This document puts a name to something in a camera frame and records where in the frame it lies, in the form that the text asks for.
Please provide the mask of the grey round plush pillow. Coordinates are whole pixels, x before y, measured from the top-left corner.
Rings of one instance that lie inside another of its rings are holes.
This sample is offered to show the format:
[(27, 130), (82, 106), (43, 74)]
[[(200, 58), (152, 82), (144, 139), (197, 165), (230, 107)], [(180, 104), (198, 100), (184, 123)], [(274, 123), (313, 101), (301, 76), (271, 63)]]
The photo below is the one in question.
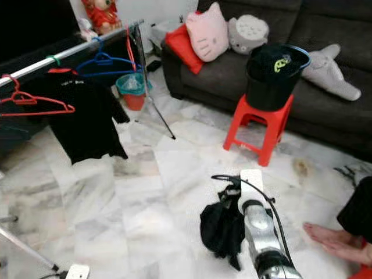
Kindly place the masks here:
[(252, 15), (242, 15), (228, 21), (231, 50), (240, 54), (249, 54), (253, 49), (266, 44), (268, 34), (268, 24)]

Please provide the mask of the pink cat face pillow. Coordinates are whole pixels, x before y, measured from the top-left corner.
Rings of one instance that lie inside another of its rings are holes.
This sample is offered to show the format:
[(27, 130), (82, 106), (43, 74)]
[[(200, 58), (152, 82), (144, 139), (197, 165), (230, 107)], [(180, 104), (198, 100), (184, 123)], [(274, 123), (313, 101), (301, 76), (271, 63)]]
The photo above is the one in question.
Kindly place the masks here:
[(200, 14), (189, 13), (184, 24), (194, 52), (205, 63), (214, 61), (230, 48), (228, 25), (217, 2)]

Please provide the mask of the thin red clothes hanger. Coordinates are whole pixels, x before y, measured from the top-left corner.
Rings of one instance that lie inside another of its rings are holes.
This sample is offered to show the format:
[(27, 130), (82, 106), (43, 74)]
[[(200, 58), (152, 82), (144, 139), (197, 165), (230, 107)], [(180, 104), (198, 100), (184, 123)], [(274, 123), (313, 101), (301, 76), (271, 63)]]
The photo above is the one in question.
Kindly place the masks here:
[(130, 61), (132, 65), (132, 70), (133, 73), (136, 73), (138, 71), (138, 64), (136, 63), (136, 59), (134, 56), (134, 52), (132, 49), (132, 38), (131, 38), (131, 32), (130, 32), (130, 27), (125, 26), (125, 32), (126, 32), (126, 43), (127, 43), (127, 54), (128, 54), (128, 60)]

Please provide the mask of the dark grey sofa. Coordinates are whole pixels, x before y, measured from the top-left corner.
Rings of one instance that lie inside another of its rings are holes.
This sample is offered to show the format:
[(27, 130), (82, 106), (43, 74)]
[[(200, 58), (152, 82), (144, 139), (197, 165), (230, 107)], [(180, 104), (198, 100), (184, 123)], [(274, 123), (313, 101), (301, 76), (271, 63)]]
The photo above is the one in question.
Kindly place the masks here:
[[(335, 61), (346, 82), (361, 90), (361, 97), (346, 101), (301, 78), (286, 128), (372, 162), (372, 0), (199, 0), (198, 10), (215, 2), (225, 19), (263, 19), (269, 42), (306, 51), (340, 46)], [(194, 74), (165, 46), (162, 63), (173, 98), (233, 112), (246, 90), (247, 59), (226, 51)]]

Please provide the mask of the person bare foot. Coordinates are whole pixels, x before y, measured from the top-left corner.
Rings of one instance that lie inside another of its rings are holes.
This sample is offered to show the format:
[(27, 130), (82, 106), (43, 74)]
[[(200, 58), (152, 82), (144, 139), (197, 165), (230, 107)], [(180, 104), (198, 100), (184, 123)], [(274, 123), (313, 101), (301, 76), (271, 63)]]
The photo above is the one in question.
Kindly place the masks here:
[(303, 223), (303, 230), (326, 252), (350, 262), (372, 266), (372, 244), (345, 230), (332, 230), (313, 223)]

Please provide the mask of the person leg black trousers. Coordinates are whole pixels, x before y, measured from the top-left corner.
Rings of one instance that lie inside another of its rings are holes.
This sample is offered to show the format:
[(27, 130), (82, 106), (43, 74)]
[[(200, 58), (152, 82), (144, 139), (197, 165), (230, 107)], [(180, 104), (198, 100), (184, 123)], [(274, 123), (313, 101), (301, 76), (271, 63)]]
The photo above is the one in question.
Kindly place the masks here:
[(337, 220), (345, 231), (372, 244), (372, 176), (359, 181)]

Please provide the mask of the long grey plush pillow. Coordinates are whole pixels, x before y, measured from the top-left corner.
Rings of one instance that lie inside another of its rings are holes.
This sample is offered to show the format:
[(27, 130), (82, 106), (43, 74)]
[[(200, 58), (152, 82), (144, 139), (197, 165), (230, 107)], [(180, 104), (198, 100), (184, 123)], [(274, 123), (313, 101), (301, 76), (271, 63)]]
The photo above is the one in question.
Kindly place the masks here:
[(361, 90), (345, 81), (335, 58), (340, 53), (338, 44), (331, 44), (318, 51), (309, 52), (310, 64), (303, 69), (301, 76), (332, 95), (346, 101), (356, 101)]

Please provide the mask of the blue clothes hanger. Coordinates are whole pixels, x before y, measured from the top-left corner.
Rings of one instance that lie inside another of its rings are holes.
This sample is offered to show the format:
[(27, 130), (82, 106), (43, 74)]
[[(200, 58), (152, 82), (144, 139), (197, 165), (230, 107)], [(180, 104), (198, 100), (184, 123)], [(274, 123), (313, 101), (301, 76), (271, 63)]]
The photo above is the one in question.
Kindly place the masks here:
[[(89, 59), (80, 63), (75, 70), (84, 77), (121, 76), (133, 73), (132, 65), (128, 60), (127, 43), (124, 39), (100, 42), (96, 40), (98, 50)], [(138, 64), (138, 72), (144, 67), (137, 54), (136, 44), (132, 42), (132, 49)]]

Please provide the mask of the red bin with teal bag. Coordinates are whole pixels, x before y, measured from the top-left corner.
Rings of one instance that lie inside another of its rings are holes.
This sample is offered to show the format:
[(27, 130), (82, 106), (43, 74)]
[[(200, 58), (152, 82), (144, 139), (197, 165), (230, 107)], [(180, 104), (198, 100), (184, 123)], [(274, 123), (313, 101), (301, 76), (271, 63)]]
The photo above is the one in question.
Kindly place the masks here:
[(128, 109), (140, 111), (145, 104), (145, 87), (141, 73), (126, 74), (116, 80), (115, 86)]

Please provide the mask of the red plastic clothes hanger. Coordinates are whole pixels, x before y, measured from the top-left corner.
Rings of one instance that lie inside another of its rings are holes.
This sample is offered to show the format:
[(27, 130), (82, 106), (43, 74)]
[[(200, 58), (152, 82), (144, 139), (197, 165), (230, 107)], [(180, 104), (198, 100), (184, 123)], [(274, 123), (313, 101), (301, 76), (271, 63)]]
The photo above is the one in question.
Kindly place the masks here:
[(47, 98), (47, 96), (35, 96), (30, 95), (26, 91), (20, 90), (20, 82), (11, 77), (10, 74), (3, 74), (3, 78), (9, 78), (11, 82), (14, 83), (14, 89), (11, 95), (8, 98), (4, 98), (0, 100), (0, 104), (4, 103), (12, 103), (16, 106), (28, 106), (28, 105), (37, 105), (40, 101), (42, 103), (54, 103), (61, 107), (58, 110), (46, 110), (46, 111), (39, 111), (39, 112), (2, 112), (1, 117), (21, 117), (21, 116), (36, 116), (36, 115), (59, 115), (59, 114), (66, 114), (66, 113), (75, 113), (76, 109), (74, 106), (69, 105), (63, 101), (55, 100), (52, 98)]

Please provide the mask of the black laundry basket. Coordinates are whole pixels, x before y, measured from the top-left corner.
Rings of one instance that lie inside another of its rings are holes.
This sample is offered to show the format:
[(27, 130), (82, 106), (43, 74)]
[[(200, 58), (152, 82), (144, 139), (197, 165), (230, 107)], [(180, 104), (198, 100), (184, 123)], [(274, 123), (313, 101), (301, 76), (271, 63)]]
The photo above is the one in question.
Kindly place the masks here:
[(253, 108), (267, 112), (281, 109), (292, 95), (302, 71), (286, 80), (271, 82), (253, 79), (246, 70), (247, 90), (245, 97), (248, 104)]

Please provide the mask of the black t-shirt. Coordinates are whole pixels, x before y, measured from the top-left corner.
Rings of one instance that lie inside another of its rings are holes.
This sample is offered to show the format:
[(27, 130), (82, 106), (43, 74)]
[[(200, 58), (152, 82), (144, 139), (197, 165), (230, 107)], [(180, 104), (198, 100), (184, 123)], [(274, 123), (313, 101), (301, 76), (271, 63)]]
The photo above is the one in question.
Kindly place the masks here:
[(238, 205), (222, 205), (220, 201), (208, 205), (200, 213), (201, 240), (217, 258), (226, 258), (237, 271), (242, 270), (238, 255), (245, 239), (244, 215)]
[(76, 109), (49, 119), (52, 132), (72, 164), (103, 156), (128, 159), (115, 123), (128, 123), (130, 118), (108, 88), (70, 71), (48, 73), (45, 81), (54, 99)]

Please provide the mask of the red hanger with green hook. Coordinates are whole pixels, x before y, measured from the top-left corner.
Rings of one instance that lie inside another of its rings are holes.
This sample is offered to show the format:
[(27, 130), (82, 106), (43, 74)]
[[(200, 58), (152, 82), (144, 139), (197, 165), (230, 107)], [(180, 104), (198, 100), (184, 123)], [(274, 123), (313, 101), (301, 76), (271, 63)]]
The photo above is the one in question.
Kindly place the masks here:
[(56, 56), (48, 55), (46, 56), (46, 58), (53, 59), (54, 63), (56, 64), (56, 67), (51, 67), (50, 69), (48, 69), (48, 73), (72, 73), (77, 75), (77, 72), (74, 69), (71, 69), (71, 67), (63, 67), (61, 61), (56, 58)]

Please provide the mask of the red plastic stool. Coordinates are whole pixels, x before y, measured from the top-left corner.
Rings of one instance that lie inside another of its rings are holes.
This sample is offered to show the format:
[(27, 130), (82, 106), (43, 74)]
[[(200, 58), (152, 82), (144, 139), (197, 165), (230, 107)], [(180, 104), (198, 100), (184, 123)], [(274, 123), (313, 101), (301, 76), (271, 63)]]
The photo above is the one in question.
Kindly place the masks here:
[(348, 279), (372, 279), (372, 266), (362, 264), (359, 271), (357, 271)]
[[(258, 157), (258, 165), (267, 167), (269, 165), (274, 147), (281, 142), (282, 133), (286, 128), (289, 112), (294, 101), (294, 96), (291, 95), (287, 103), (279, 110), (267, 112), (253, 108), (246, 101), (245, 96), (239, 99), (238, 106), (232, 117), (232, 122), (226, 136), (223, 148), (226, 151), (231, 149), (232, 145), (245, 147), (252, 152), (255, 152)], [(246, 142), (237, 139), (237, 132), (240, 127), (244, 127), (250, 122), (262, 123), (266, 126), (263, 143), (261, 147), (250, 145)]]

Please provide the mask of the black television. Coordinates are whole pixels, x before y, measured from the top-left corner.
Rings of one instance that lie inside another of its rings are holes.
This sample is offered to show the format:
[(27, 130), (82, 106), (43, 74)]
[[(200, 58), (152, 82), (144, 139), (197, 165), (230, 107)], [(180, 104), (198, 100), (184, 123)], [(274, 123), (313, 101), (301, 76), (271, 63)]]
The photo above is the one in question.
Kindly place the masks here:
[(70, 0), (1, 0), (2, 65), (78, 32)]

